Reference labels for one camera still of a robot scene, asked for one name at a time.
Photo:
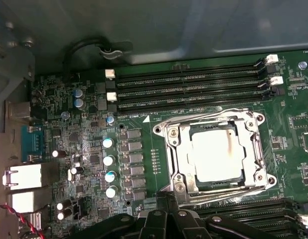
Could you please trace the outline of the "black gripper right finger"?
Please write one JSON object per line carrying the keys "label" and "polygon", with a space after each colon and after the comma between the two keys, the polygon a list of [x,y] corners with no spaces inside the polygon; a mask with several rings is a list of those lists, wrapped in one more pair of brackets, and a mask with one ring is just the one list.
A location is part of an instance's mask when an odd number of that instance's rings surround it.
{"label": "black gripper right finger", "polygon": [[167,193],[168,225],[181,239],[275,239],[276,236],[222,215],[202,220],[194,211],[181,210],[174,192]]}

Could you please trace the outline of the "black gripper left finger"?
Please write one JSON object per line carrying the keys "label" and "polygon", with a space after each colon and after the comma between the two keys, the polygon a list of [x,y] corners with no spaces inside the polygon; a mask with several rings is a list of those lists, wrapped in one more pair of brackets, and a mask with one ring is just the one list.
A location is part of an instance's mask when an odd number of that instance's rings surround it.
{"label": "black gripper left finger", "polygon": [[164,239],[173,209],[173,192],[156,194],[156,209],[141,211],[137,218],[119,214],[96,224],[92,239]]}

